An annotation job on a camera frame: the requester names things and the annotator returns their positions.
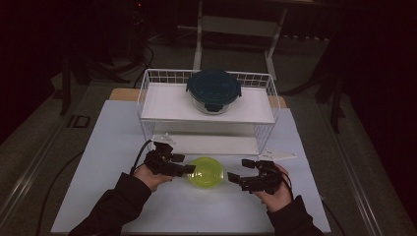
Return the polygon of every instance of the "dark background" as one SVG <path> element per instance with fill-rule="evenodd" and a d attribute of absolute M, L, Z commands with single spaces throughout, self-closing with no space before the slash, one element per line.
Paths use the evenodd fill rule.
<path fill-rule="evenodd" d="M 175 38 L 176 25 L 196 23 L 197 1 L 141 2 L 144 18 L 168 38 Z M 208 8 L 217 13 L 240 13 L 230 5 L 220 6 L 219 11 L 219 1 L 210 2 Z M 97 3 L 101 4 L 99 12 Z M 340 19 L 337 9 L 294 8 L 283 34 L 298 35 L 300 40 L 309 34 L 331 38 L 317 73 L 333 71 L 344 78 L 343 90 L 351 97 L 394 188 L 416 224 L 417 193 L 412 186 L 417 180 L 414 152 L 417 5 L 415 1 L 349 3 L 367 10 L 344 11 Z M 132 9 L 127 6 L 131 6 L 129 1 L 111 0 L 71 4 L 51 0 L 1 2 L 0 144 L 54 92 L 50 78 L 62 70 L 66 39 L 78 40 L 79 45 L 93 42 L 95 47 L 85 48 L 90 49 L 86 53 L 96 60 L 109 62 L 110 48 L 126 50 L 123 47 L 126 33 L 113 30 L 121 29 L 120 26 L 129 30 L 128 13 Z M 273 16 L 271 8 L 268 9 L 266 15 Z M 98 22 L 97 14 L 105 15 L 104 20 L 114 26 Z"/>

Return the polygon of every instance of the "metal stand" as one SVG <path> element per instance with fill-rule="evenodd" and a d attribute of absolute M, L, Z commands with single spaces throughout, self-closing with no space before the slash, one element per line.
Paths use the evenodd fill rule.
<path fill-rule="evenodd" d="M 65 115 L 71 105 L 71 73 L 74 74 L 78 84 L 88 85 L 90 82 L 88 67 L 115 83 L 129 83 L 129 81 L 121 79 L 110 70 L 92 61 L 76 48 L 67 46 L 62 62 L 62 107 L 60 115 Z"/>
<path fill-rule="evenodd" d="M 199 18 L 197 25 L 197 46 L 194 56 L 193 70 L 200 70 L 202 64 L 202 34 L 203 31 L 215 31 L 224 33 L 235 33 L 252 36 L 264 36 L 271 38 L 269 49 L 265 52 L 268 73 L 276 80 L 275 69 L 273 68 L 272 55 L 279 40 L 279 34 L 284 23 L 288 9 L 282 9 L 277 23 L 255 20 L 244 20 L 234 18 L 224 18 L 207 16 L 203 14 L 203 0 L 199 2 Z"/>
<path fill-rule="evenodd" d="M 319 91 L 316 93 L 316 101 L 325 103 L 333 94 L 331 103 L 330 123 L 334 131 L 338 131 L 338 118 L 342 115 L 340 109 L 341 89 L 343 85 L 343 79 L 341 76 L 330 73 L 324 74 L 321 77 L 310 80 L 309 82 L 288 91 L 281 91 L 280 95 L 295 95 L 305 89 L 322 84 Z"/>

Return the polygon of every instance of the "dark green lid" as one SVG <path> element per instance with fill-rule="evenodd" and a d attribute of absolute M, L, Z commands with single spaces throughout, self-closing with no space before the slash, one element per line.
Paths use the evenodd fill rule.
<path fill-rule="evenodd" d="M 194 74 L 187 83 L 187 90 L 210 112 L 219 111 L 242 95 L 236 77 L 221 70 L 202 70 Z"/>

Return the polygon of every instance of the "white shelf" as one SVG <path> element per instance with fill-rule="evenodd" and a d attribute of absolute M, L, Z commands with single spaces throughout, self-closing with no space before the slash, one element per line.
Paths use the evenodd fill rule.
<path fill-rule="evenodd" d="M 150 83 L 142 121 L 192 121 L 273 125 L 274 119 L 264 88 L 242 88 L 228 111 L 205 114 L 194 106 L 186 84 Z"/>
<path fill-rule="evenodd" d="M 155 135 L 168 133 L 176 153 L 259 154 L 255 125 L 157 122 Z"/>

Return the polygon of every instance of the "black sleeve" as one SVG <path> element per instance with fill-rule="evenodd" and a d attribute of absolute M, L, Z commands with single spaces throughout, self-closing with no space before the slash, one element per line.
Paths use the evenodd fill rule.
<path fill-rule="evenodd" d="M 324 235 L 313 224 L 313 217 L 307 213 L 301 196 L 276 212 L 269 212 L 270 222 L 275 228 L 275 235 L 282 236 L 316 236 Z"/>
<path fill-rule="evenodd" d="M 116 187 L 101 196 L 89 216 L 69 236 L 120 235 L 124 224 L 139 217 L 150 194 L 144 182 L 122 173 Z"/>

